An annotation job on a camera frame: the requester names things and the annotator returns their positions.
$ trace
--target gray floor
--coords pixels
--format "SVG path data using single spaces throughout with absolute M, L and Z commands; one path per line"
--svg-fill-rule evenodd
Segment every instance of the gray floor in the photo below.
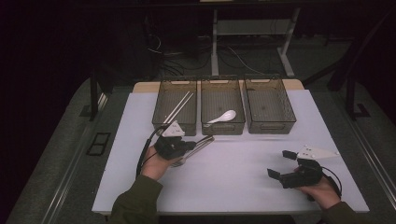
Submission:
M 231 46 L 254 70 L 283 74 L 276 54 L 276 46 L 281 42 L 264 39 L 249 48 L 244 44 L 247 41 L 245 39 L 234 41 L 237 44 L 221 40 L 220 44 Z M 337 61 L 349 44 L 331 43 L 325 47 L 324 41 L 322 37 L 292 40 L 288 56 L 296 78 L 304 80 Z M 254 73 L 246 69 L 228 48 L 221 48 L 219 54 L 221 74 Z M 174 66 L 185 75 L 208 75 L 208 56 L 209 53 L 203 53 L 199 59 L 186 59 L 182 56 L 171 59 L 182 64 L 184 68 L 169 61 L 166 64 Z M 329 92 L 326 88 L 330 76 L 331 74 L 305 88 L 311 91 L 335 144 L 370 208 L 370 212 L 364 215 L 374 223 L 395 223 L 395 209 L 364 156 L 363 150 L 367 145 L 362 143 L 356 129 L 361 130 L 363 140 L 367 140 L 373 148 L 390 178 L 396 179 L 396 168 L 393 165 L 393 158 L 396 156 L 396 128 L 362 86 L 357 88 L 356 101 L 366 106 L 371 117 L 351 121 L 344 109 L 345 90 Z M 80 87 L 49 141 L 8 223 L 106 223 L 104 217 L 93 213 L 91 209 L 111 150 L 111 142 L 116 135 L 123 107 L 131 90 L 132 87 L 116 87 L 107 96 L 106 104 L 101 107 L 97 118 L 89 121 L 88 117 L 80 115 L 90 104 L 89 80 Z M 110 143 L 104 155 L 88 156 L 85 152 L 96 133 L 110 133 Z M 298 224 L 316 223 L 319 214 L 304 214 L 294 218 Z M 253 218 L 241 218 L 240 223 L 260 222 L 255 222 Z

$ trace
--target white object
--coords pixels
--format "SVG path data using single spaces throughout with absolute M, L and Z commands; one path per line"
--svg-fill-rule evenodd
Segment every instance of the white object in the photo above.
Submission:
M 175 120 L 162 134 L 163 137 L 177 137 L 184 136 L 186 133 L 180 128 L 177 120 Z
M 320 212 L 320 208 L 299 190 L 283 189 L 266 173 L 269 167 L 281 174 L 295 169 L 295 162 L 279 156 L 282 150 L 309 145 L 338 151 L 311 93 L 287 93 L 297 118 L 289 134 L 250 134 L 246 125 L 241 135 L 216 135 L 216 141 L 194 154 L 193 160 L 179 168 L 168 169 L 160 179 L 163 190 L 157 203 L 158 213 L 279 215 Z M 157 95 L 157 92 L 130 94 L 93 212 L 109 215 L 117 197 L 134 183 L 142 146 L 152 133 L 152 114 L 148 111 L 154 111 Z M 197 125 L 197 134 L 185 138 L 196 142 L 203 137 L 202 126 Z M 347 192 L 343 201 L 357 212 L 369 211 L 342 157 L 323 160 L 320 165 L 340 178 L 343 191 Z
M 166 123 L 170 123 L 172 121 L 172 119 L 175 118 L 175 116 L 178 114 L 178 112 L 180 112 L 180 110 L 184 107 L 184 105 L 190 100 L 190 98 L 194 95 L 194 93 L 192 92 L 191 95 L 186 99 L 186 97 L 190 94 L 190 92 L 188 91 L 186 93 L 186 95 L 184 95 L 184 97 L 180 100 L 180 102 L 175 106 L 175 108 L 172 110 L 172 112 L 169 114 L 168 118 L 166 120 L 163 121 L 164 124 Z
M 329 151 L 318 147 L 304 146 L 303 149 L 297 154 L 297 158 L 307 160 L 318 160 L 331 157 L 339 157 L 339 152 Z
M 236 112 L 234 110 L 227 110 L 220 117 L 218 117 L 217 119 L 212 119 L 208 123 L 216 123 L 219 121 L 229 121 L 229 120 L 234 119 L 235 116 L 236 116 Z
M 184 155 L 184 157 L 182 159 L 180 159 L 179 161 L 173 163 L 171 166 L 172 167 L 178 167 L 178 166 L 183 165 L 184 163 L 186 163 L 186 160 L 189 157 L 193 156 L 195 153 L 197 153 L 199 150 L 201 150 L 202 148 L 206 147 L 207 145 L 209 145 L 213 141 L 215 141 L 215 138 L 213 136 L 205 137 L 204 139 L 202 139 L 201 141 L 199 141 L 197 143 L 195 148 L 188 155 Z

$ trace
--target transparent plastic bin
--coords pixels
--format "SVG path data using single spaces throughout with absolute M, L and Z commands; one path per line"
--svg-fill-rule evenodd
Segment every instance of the transparent plastic bin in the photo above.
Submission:
M 245 75 L 244 100 L 249 133 L 290 133 L 296 118 L 277 75 Z
M 188 92 L 193 96 L 180 109 L 174 119 L 187 136 L 196 135 L 197 122 L 197 79 L 193 76 L 163 77 L 158 91 L 152 124 L 154 128 L 163 125 L 172 111 Z
M 230 121 L 208 124 L 224 112 L 234 110 Z M 201 79 L 201 122 L 204 135 L 238 135 L 245 126 L 245 113 L 238 76 L 206 76 Z

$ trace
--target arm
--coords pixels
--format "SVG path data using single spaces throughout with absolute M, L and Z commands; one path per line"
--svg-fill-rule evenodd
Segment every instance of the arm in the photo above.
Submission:
M 329 224 L 369 223 L 341 201 L 329 180 L 322 177 L 315 186 L 298 188 L 311 195 L 323 210 L 322 219 Z
M 163 188 L 157 180 L 164 175 L 169 165 L 179 159 L 167 161 L 156 154 L 154 147 L 150 147 L 146 160 L 141 175 L 137 177 L 131 188 L 114 202 L 110 224 L 157 223 L 156 203 Z

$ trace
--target chopsticks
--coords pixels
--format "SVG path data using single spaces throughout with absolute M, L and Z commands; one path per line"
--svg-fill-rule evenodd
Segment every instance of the chopsticks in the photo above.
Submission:
M 187 92 L 186 95 L 180 100 L 180 102 L 175 106 L 172 112 L 168 115 L 166 120 L 163 121 L 164 124 L 171 123 L 175 116 L 180 112 L 180 110 L 184 107 L 184 105 L 190 100 L 190 98 L 194 95 L 193 92 Z

